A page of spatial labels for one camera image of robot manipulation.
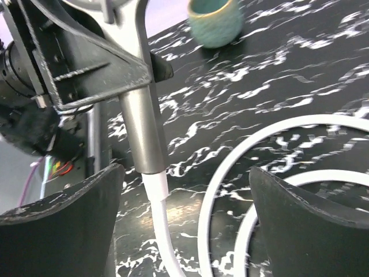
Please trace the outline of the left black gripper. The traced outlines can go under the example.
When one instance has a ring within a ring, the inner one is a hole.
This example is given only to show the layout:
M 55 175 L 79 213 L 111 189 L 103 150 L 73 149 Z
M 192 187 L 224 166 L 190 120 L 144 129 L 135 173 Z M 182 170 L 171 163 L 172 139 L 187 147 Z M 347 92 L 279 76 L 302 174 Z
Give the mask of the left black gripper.
M 79 24 L 62 1 L 1 1 L 13 37 L 5 51 L 1 80 L 23 106 L 70 110 L 148 85 L 148 66 Z

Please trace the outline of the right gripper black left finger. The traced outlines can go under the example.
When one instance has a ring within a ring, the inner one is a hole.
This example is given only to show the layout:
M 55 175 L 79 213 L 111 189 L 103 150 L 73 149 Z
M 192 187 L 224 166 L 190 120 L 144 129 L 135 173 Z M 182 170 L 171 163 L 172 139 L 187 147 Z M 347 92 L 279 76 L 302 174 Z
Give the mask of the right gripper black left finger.
M 1 215 L 1 276 L 102 276 L 122 165 Z

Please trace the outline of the grey shower head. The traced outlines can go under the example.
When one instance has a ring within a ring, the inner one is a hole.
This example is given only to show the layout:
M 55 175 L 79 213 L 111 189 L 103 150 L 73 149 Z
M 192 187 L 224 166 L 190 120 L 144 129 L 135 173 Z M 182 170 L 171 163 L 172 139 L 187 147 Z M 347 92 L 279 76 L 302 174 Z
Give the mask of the grey shower head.
M 135 169 L 158 174 L 167 167 L 167 147 L 145 27 L 148 1 L 67 1 L 91 16 L 105 38 L 143 60 L 153 80 L 119 97 Z

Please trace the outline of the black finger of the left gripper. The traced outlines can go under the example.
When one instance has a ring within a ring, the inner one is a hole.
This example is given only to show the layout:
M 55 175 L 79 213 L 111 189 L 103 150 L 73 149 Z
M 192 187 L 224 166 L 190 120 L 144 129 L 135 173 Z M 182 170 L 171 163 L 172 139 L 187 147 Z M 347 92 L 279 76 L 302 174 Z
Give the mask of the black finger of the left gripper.
M 156 83 L 168 80 L 174 76 L 171 64 L 161 56 L 150 52 L 153 77 Z

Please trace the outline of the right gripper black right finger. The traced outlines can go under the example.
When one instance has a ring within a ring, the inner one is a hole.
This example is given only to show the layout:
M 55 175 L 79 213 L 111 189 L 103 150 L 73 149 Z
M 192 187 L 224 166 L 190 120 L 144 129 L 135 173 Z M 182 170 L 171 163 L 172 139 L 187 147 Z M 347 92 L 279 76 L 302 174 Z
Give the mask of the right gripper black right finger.
M 368 276 L 368 214 L 253 167 L 251 194 L 273 276 Z

